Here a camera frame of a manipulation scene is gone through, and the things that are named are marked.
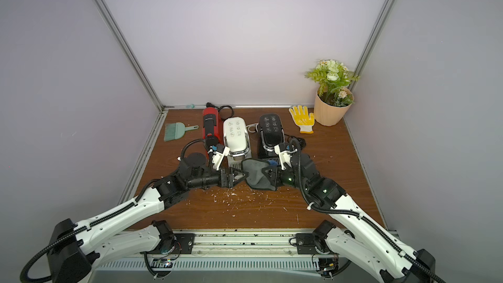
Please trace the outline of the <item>white coffee machine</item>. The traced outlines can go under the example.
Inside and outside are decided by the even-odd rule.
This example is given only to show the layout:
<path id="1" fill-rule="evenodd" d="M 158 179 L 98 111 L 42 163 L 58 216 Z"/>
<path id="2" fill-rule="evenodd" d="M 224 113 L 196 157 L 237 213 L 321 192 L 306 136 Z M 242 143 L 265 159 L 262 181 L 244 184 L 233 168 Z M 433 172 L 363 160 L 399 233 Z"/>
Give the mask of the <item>white coffee machine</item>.
<path id="1" fill-rule="evenodd" d="M 242 161 L 252 157 L 248 130 L 243 118 L 232 117 L 224 121 L 223 142 L 229 148 L 228 165 L 242 170 Z"/>

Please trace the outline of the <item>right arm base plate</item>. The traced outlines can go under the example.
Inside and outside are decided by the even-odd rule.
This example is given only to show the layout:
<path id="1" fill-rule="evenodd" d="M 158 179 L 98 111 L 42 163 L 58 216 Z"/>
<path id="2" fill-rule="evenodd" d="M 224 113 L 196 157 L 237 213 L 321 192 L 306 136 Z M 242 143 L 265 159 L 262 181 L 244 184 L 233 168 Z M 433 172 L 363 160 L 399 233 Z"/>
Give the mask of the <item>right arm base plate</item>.
<path id="1" fill-rule="evenodd" d="M 326 239 L 312 233 L 296 233 L 289 243 L 296 248 L 299 255 L 328 254 L 330 252 Z"/>

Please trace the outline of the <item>blue grey microfiber cloth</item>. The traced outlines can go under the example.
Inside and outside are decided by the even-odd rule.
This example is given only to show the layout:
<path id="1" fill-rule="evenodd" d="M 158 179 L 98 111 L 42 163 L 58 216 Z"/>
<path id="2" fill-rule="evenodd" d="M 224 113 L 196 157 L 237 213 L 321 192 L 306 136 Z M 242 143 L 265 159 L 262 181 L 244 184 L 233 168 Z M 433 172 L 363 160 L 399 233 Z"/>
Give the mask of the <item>blue grey microfiber cloth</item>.
<path id="1" fill-rule="evenodd" d="M 276 191 L 283 186 L 283 183 L 281 186 L 271 186 L 264 176 L 265 168 L 280 168 L 280 166 L 274 160 L 245 159 L 242 161 L 242 169 L 248 174 L 246 183 L 250 188 L 261 191 Z"/>

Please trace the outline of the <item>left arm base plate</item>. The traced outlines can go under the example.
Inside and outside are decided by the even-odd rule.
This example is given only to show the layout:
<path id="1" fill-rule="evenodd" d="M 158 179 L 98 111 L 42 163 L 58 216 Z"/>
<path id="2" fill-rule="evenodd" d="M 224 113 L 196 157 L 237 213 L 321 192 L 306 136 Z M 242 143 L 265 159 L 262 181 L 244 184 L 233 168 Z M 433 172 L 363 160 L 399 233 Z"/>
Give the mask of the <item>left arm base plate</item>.
<path id="1" fill-rule="evenodd" d="M 190 255 L 195 244 L 194 233 L 176 233 L 173 239 L 161 242 L 154 250 L 148 254 L 158 255 Z"/>

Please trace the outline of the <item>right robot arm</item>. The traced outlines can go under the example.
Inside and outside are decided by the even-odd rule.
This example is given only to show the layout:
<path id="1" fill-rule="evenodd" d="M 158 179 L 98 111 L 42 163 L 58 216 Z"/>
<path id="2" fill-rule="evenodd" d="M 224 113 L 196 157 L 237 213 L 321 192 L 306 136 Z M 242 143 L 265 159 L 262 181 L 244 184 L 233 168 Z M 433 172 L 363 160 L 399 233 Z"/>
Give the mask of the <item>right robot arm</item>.
<path id="1" fill-rule="evenodd" d="M 442 282 L 436 261 L 426 250 L 415 250 L 391 235 L 335 181 L 321 176 L 295 138 L 275 146 L 284 174 L 282 181 L 300 190 L 310 211 L 326 214 L 346 227 L 322 224 L 322 249 L 341 254 L 378 282 Z"/>

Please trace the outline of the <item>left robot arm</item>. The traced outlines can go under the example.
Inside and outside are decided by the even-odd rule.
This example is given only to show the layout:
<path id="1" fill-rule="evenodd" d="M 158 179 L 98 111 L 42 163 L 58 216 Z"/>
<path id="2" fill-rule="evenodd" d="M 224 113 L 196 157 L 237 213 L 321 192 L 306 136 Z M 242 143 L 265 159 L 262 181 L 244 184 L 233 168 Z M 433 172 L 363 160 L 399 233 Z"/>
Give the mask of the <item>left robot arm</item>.
<path id="1" fill-rule="evenodd" d="M 185 199 L 192 189 L 233 188 L 248 177 L 235 168 L 222 168 L 229 149 L 217 144 L 202 153 L 181 155 L 173 173 L 145 184 L 138 195 L 86 220 L 66 219 L 53 231 L 48 246 L 36 253 L 20 272 L 21 282 L 79 282 L 103 256 L 97 248 L 145 218 Z"/>

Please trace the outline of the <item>black coffee machine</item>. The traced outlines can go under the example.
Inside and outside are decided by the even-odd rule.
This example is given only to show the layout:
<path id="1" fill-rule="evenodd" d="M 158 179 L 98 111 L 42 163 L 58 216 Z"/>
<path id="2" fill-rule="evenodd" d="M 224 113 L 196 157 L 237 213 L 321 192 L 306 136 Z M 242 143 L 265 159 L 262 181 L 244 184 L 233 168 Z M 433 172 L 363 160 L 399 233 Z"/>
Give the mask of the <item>black coffee machine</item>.
<path id="1" fill-rule="evenodd" d="M 278 159 L 275 146 L 285 142 L 284 129 L 280 116 L 275 113 L 268 113 L 260 116 L 257 125 L 258 158 Z"/>

